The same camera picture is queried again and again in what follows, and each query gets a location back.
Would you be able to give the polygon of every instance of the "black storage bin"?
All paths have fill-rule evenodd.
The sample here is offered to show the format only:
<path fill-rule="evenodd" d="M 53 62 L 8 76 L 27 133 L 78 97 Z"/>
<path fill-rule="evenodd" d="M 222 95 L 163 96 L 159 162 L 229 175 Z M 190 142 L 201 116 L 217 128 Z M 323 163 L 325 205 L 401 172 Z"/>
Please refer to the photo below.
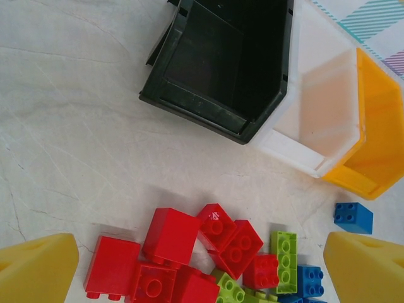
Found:
<path fill-rule="evenodd" d="M 181 0 L 140 99 L 249 142 L 287 92 L 293 4 Z"/>

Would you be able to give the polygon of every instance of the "red building block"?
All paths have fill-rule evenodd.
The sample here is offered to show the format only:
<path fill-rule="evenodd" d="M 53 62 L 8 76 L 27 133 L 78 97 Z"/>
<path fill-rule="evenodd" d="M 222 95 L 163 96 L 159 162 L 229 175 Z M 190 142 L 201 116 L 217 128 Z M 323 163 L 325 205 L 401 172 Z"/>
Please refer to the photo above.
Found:
<path fill-rule="evenodd" d="M 197 216 L 202 220 L 198 239 L 209 251 L 220 251 L 235 232 L 233 220 L 219 204 L 206 205 Z"/>
<path fill-rule="evenodd" d="M 215 303 L 220 287 L 215 277 L 195 268 L 181 266 L 175 279 L 173 303 Z"/>
<path fill-rule="evenodd" d="M 242 284 L 255 290 L 277 287 L 278 265 L 276 254 L 258 254 L 243 272 Z"/>
<path fill-rule="evenodd" d="M 220 252 L 208 253 L 220 270 L 238 280 L 264 243 L 247 220 L 234 223 L 237 229 L 225 247 Z"/>
<path fill-rule="evenodd" d="M 87 297 L 107 294 L 111 301 L 119 301 L 128 295 L 139 252 L 138 243 L 100 236 L 84 282 Z"/>
<path fill-rule="evenodd" d="M 154 263 L 180 268 L 188 265 L 201 220 L 172 208 L 157 208 L 143 245 L 143 254 Z"/>
<path fill-rule="evenodd" d="M 176 273 L 166 266 L 139 262 L 125 303 L 170 303 Z"/>

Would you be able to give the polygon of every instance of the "blue building block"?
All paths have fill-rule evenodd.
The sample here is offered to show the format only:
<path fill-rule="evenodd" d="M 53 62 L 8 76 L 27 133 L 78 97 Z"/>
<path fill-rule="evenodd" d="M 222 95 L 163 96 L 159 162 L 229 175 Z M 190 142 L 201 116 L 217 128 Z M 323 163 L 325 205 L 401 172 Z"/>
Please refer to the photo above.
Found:
<path fill-rule="evenodd" d="M 316 299 L 303 299 L 303 303 L 327 303 L 325 301 L 320 301 L 320 300 L 316 300 Z"/>
<path fill-rule="evenodd" d="M 320 267 L 297 265 L 297 295 L 301 298 L 321 297 L 324 294 L 323 278 Z"/>
<path fill-rule="evenodd" d="M 360 203 L 337 203 L 334 223 L 347 232 L 371 235 L 373 212 Z"/>
<path fill-rule="evenodd" d="M 278 297 L 279 303 L 303 303 L 303 299 L 295 295 L 283 295 Z"/>

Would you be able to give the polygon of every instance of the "yellow plastic object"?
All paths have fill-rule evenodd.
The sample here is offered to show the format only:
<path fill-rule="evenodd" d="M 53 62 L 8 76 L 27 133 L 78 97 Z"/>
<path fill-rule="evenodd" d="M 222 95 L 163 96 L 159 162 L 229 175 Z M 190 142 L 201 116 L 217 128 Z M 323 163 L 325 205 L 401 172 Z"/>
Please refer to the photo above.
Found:
<path fill-rule="evenodd" d="M 403 302 L 404 246 L 332 232 L 324 260 L 341 303 Z"/>
<path fill-rule="evenodd" d="M 376 199 L 404 175 L 401 88 L 358 49 L 359 142 L 324 177 L 365 199 Z"/>
<path fill-rule="evenodd" d="M 0 302 L 62 303 L 78 264 L 72 234 L 0 250 Z"/>

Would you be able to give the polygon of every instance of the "yellow triangular piece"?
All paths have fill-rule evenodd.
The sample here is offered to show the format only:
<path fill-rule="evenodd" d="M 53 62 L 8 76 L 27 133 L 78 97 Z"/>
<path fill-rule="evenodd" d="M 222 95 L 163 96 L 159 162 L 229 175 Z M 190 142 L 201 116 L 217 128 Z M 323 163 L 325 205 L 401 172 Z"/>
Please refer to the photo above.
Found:
<path fill-rule="evenodd" d="M 341 303 L 404 302 L 404 246 L 332 232 L 324 260 Z"/>
<path fill-rule="evenodd" d="M 72 234 L 0 249 L 0 302 L 64 302 L 77 264 Z"/>

